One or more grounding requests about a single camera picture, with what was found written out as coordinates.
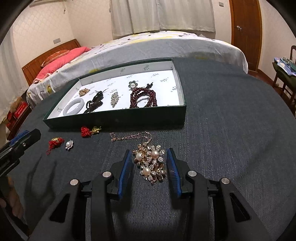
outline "white bangle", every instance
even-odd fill
[[[71,112],[67,113],[68,110],[75,104],[79,103],[79,105],[74,109],[72,110]],[[64,116],[67,116],[67,115],[76,115],[79,113],[79,111],[81,111],[81,109],[83,108],[84,106],[84,100],[82,98],[78,98],[78,99],[75,99],[75,100],[72,100],[65,108],[64,108],[64,111],[63,111],[63,115]]]

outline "pink blanket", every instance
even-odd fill
[[[66,55],[52,61],[48,65],[46,65],[37,75],[33,84],[37,84],[39,81],[44,80],[46,77],[53,74],[59,68],[63,67],[65,64],[71,62],[73,59],[77,58],[84,52],[90,51],[90,48],[87,47],[80,47],[70,50]]]

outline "wooden chair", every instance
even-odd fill
[[[292,60],[293,49],[296,51],[295,45],[293,45],[291,47],[290,60]],[[273,62],[272,65],[274,67],[274,70],[276,71],[276,77],[274,79],[272,87],[274,88],[276,86],[276,81],[278,78],[281,81],[283,81],[284,85],[283,85],[282,92],[280,95],[282,96],[284,94],[284,91],[286,91],[291,96],[291,98],[287,104],[288,104],[289,108],[292,108],[293,106],[291,106],[291,104],[292,104],[292,102],[295,98],[295,95],[296,95],[296,77],[289,76],[281,67],[279,67],[277,65],[277,62]]]

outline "patterned bed sheet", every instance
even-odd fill
[[[134,34],[93,47],[42,82],[32,84],[27,91],[27,101],[34,107],[70,80],[107,67],[137,60],[171,57],[211,59],[238,65],[244,72],[248,72],[245,55],[229,43],[180,31]]]

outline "stuffed toy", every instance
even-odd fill
[[[13,102],[10,106],[10,112],[14,114],[18,108],[18,106],[22,103],[22,97],[18,97],[15,102]]]

